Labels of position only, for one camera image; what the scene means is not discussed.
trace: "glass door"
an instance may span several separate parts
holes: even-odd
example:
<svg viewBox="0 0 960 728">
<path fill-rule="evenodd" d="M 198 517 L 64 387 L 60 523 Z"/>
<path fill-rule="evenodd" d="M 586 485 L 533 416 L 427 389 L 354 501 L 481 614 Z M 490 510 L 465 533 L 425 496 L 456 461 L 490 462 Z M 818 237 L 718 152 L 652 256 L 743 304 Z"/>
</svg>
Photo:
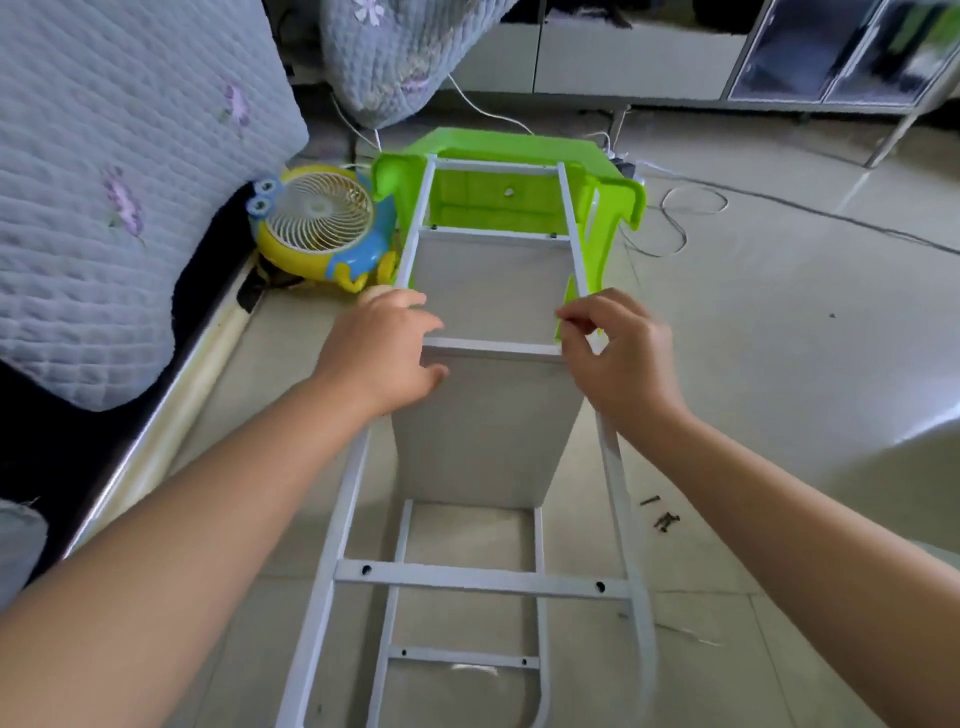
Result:
<svg viewBox="0 0 960 728">
<path fill-rule="evenodd" d="M 960 47 L 960 7 L 886 0 L 826 102 L 912 107 Z"/>
<path fill-rule="evenodd" d="M 879 0 L 777 0 L 730 93 L 736 101 L 823 100 Z"/>
</svg>

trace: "cabinet drawer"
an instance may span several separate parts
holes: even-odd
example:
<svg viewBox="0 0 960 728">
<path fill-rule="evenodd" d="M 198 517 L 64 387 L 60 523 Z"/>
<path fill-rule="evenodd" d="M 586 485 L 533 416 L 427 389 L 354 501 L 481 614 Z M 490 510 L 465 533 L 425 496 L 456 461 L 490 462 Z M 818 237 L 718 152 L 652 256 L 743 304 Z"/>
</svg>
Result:
<svg viewBox="0 0 960 728">
<path fill-rule="evenodd" d="M 534 90 L 591 96 L 714 101 L 746 36 L 637 24 L 546 23 Z"/>
<path fill-rule="evenodd" d="M 464 91 L 530 93 L 537 67 L 539 25 L 498 23 L 476 42 L 453 71 Z M 449 80 L 441 88 L 453 88 Z"/>
</svg>

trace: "fan grille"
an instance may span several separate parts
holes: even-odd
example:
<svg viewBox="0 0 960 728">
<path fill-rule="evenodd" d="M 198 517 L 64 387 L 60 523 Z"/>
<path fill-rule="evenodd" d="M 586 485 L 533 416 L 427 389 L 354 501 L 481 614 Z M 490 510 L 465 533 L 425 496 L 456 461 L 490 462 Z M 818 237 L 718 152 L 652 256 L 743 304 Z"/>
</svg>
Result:
<svg viewBox="0 0 960 728">
<path fill-rule="evenodd" d="M 283 245 L 303 253 L 330 253 L 361 240 L 375 210 L 362 184 L 335 172 L 307 172 L 288 180 L 267 228 Z"/>
</svg>

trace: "hand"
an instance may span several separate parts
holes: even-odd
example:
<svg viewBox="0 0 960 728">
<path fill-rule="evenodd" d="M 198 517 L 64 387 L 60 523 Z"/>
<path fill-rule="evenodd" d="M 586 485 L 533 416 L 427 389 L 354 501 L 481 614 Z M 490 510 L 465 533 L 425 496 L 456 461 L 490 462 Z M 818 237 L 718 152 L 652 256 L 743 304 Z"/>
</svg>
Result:
<svg viewBox="0 0 960 728">
<path fill-rule="evenodd" d="M 557 309 L 564 358 L 593 407 L 621 432 L 638 417 L 687 412 L 673 366 L 673 334 L 623 291 L 608 288 Z M 593 353 L 587 335 L 610 343 Z"/>
<path fill-rule="evenodd" d="M 365 420 L 426 397 L 449 371 L 420 365 L 424 334 L 444 327 L 432 313 L 410 308 L 425 302 L 426 295 L 407 288 L 365 291 L 337 317 L 310 380 L 346 392 Z"/>
</svg>

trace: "white metal frame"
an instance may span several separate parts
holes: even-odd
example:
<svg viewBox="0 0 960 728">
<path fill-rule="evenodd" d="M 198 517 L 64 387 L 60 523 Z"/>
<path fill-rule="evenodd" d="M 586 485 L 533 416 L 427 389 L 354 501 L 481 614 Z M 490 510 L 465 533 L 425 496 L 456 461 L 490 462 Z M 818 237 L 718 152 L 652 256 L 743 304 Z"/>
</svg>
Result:
<svg viewBox="0 0 960 728">
<path fill-rule="evenodd" d="M 426 227 L 424 220 L 426 219 L 430 190 L 433 186 L 434 174 L 438 169 L 556 176 L 564 206 L 567 234 L 540 235 L 511 231 Z M 577 230 L 566 170 L 562 162 L 555 166 L 547 166 L 437 158 L 435 155 L 429 155 L 420 184 L 420 194 L 414 207 L 413 219 L 407 232 L 403 255 L 397 267 L 397 286 L 406 287 L 409 284 L 420 237 L 435 233 L 472 236 L 478 244 L 499 242 L 505 244 L 568 245 L 573 258 L 573 275 L 576 280 L 577 291 L 582 296 L 589 293 L 587 271 L 580 247 L 580 235 Z M 484 352 L 493 352 L 525 358 L 542 358 L 556 357 L 560 353 L 559 347 L 556 346 L 508 342 L 431 339 L 424 343 L 460 352 L 476 352 L 478 355 L 482 355 Z M 596 339 L 593 340 L 592 344 L 594 348 L 598 346 Z M 313 688 L 317 663 L 320 660 L 324 643 L 330 607 L 333 603 L 334 588 L 338 582 L 381 584 L 390 587 L 386 615 L 380 636 L 376 670 L 373 677 L 367 728 L 377 728 L 379 724 L 387 670 L 392 660 L 535 669 L 540 674 L 540 706 L 532 725 L 533 728 L 543 728 L 546 725 L 550 705 L 546 599 L 551 596 L 580 599 L 618 599 L 627 602 L 638 654 L 640 655 L 640 686 L 636 718 L 636 723 L 640 723 L 643 712 L 649 706 L 653 696 L 657 675 L 653 613 L 636 561 L 638 546 L 635 542 L 635 529 L 631 518 L 630 500 L 627 496 L 623 461 L 620 456 L 616 431 L 599 415 L 597 426 L 600 432 L 600 448 L 603 456 L 608 496 L 613 512 L 613 524 L 617 542 L 620 546 L 623 569 L 626 573 L 625 579 L 603 576 L 583 578 L 547 574 L 543 557 L 543 519 L 539 508 L 533 511 L 535 571 L 463 569 L 406 563 L 404 558 L 414 507 L 414 501 L 412 500 L 405 501 L 403 505 L 394 561 L 345 559 L 344 551 L 347 546 L 357 495 L 360 491 L 360 483 L 363 479 L 367 451 L 370 446 L 370 431 L 367 429 L 361 432 L 350 446 L 347 469 L 341 480 L 340 493 L 337 496 L 330 524 L 327 528 L 324 551 L 317 567 L 317 576 L 310 594 L 303 627 L 300 630 L 300 639 L 297 642 L 297 649 L 287 676 L 286 687 L 276 719 L 276 728 L 303 728 L 307 703 Z M 500 655 L 393 644 L 396 608 L 401 586 L 534 596 L 537 599 L 539 654 Z"/>
</svg>

